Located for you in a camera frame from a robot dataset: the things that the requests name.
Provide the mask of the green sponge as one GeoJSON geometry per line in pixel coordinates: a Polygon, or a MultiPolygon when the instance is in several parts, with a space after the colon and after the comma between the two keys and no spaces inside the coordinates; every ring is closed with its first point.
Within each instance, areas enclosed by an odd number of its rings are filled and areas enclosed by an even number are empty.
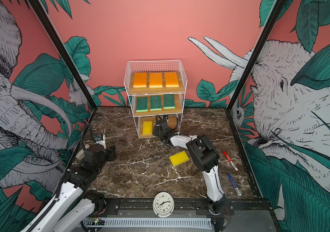
{"type": "Polygon", "coordinates": [[[137,97],[136,111],[137,112],[147,112],[148,111],[148,97],[137,97]]]}
{"type": "Polygon", "coordinates": [[[153,95],[150,97],[150,110],[151,111],[161,111],[162,110],[161,96],[153,95]]]}
{"type": "Polygon", "coordinates": [[[175,97],[173,94],[164,95],[164,109],[175,109],[175,97]]]}

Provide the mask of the yellow sponge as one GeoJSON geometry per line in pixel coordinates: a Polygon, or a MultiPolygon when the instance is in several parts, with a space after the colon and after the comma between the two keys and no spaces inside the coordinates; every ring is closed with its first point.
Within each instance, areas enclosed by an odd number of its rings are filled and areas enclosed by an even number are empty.
{"type": "Polygon", "coordinates": [[[152,136],[152,132],[153,132],[152,121],[144,121],[142,135],[143,136],[152,136]]]}
{"type": "Polygon", "coordinates": [[[189,157],[185,151],[182,151],[175,155],[170,156],[169,159],[172,163],[172,166],[175,167],[182,163],[187,162],[189,160],[189,157]]]}

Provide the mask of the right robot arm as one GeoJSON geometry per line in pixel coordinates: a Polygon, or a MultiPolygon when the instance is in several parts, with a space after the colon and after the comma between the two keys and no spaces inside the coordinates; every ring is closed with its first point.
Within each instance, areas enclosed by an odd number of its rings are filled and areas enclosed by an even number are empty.
{"type": "Polygon", "coordinates": [[[167,146],[188,150],[196,168],[202,172],[206,183],[206,199],[212,214],[220,213],[227,204],[227,198],[219,178],[219,154],[209,138],[203,135],[187,135],[169,127],[166,118],[155,116],[153,135],[167,146]]]}

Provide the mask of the orange sponge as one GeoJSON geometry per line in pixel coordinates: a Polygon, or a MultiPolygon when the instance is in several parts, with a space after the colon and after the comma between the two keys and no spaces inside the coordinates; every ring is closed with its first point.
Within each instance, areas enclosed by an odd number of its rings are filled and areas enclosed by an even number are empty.
{"type": "Polygon", "coordinates": [[[165,72],[165,85],[167,88],[178,88],[179,82],[176,72],[165,72]]]}
{"type": "Polygon", "coordinates": [[[149,74],[149,87],[150,88],[162,88],[163,87],[163,77],[162,73],[152,72],[149,74]]]}
{"type": "Polygon", "coordinates": [[[134,80],[133,80],[133,87],[134,88],[146,88],[147,87],[147,73],[134,73],[134,80]]]}

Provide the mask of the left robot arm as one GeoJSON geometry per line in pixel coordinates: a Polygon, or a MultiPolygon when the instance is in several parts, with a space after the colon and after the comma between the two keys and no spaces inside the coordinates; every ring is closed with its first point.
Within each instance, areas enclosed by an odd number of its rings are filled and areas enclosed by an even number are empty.
{"type": "Polygon", "coordinates": [[[104,165],[115,160],[116,147],[107,147],[104,134],[93,136],[89,123],[81,132],[80,144],[84,157],[63,174],[55,195],[23,231],[71,232],[88,216],[107,211],[105,196],[89,187],[104,165]]]}

